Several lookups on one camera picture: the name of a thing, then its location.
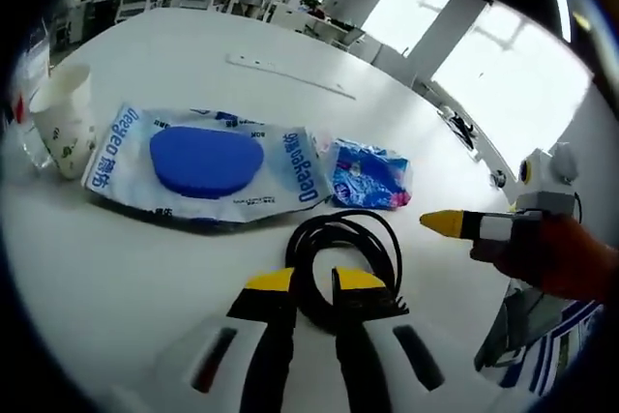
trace coiled cable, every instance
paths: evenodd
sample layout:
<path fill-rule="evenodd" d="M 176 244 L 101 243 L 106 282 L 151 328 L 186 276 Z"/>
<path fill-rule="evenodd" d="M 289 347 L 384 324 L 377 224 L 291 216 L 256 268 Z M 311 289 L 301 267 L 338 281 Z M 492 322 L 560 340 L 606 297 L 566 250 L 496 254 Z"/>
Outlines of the coiled cable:
<path fill-rule="evenodd" d="M 396 268 L 385 246 L 367 228 L 348 220 L 347 217 L 364 216 L 380 222 L 394 244 Z M 294 268 L 290 282 L 290 293 L 297 308 L 317 327 L 335 334 L 338 315 L 334 307 L 325 300 L 316 287 L 313 278 L 313 261 L 319 251 L 340 247 L 357 249 L 368 261 L 372 272 L 398 297 L 402 281 L 402 254 L 398 237 L 389 224 L 378 214 L 367 210 L 346 210 L 333 215 L 321 215 L 303 222 L 292 234 L 286 248 L 285 266 Z"/>

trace paper cup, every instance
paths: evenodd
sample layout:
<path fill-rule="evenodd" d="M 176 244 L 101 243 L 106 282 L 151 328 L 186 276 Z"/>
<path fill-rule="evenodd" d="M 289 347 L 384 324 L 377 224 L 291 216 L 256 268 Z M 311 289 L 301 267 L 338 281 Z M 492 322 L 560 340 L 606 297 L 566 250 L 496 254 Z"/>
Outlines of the paper cup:
<path fill-rule="evenodd" d="M 30 102 L 41 139 L 67 179 L 81 176 L 97 144 L 89 105 L 88 65 L 60 66 Z"/>

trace blue plastic package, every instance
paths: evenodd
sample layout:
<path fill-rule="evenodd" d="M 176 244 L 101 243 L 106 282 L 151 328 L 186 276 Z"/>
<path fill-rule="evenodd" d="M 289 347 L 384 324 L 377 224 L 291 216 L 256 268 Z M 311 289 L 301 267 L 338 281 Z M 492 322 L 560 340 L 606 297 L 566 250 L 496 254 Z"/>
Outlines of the blue plastic package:
<path fill-rule="evenodd" d="M 342 207 L 394 210 L 410 200 L 410 162 L 380 147 L 336 139 L 334 203 Z"/>

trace orange glove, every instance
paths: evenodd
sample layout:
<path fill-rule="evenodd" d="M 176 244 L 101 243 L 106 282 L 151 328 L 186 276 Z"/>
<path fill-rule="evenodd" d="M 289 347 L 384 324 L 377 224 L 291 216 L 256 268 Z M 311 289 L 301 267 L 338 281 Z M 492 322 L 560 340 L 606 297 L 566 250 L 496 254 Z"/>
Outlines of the orange glove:
<path fill-rule="evenodd" d="M 576 220 L 565 216 L 516 223 L 509 243 L 477 241 L 470 254 L 544 293 L 601 303 L 619 268 L 618 251 L 598 242 Z"/>

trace black stripe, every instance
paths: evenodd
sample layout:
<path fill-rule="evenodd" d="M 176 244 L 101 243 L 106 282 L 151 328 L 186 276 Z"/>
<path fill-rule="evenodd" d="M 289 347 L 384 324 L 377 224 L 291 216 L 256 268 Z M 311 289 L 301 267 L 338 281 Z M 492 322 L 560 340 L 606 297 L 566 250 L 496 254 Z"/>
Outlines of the black stripe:
<path fill-rule="evenodd" d="M 460 239 L 470 239 L 473 241 L 479 239 L 483 217 L 483 213 L 466 211 L 463 212 Z"/>

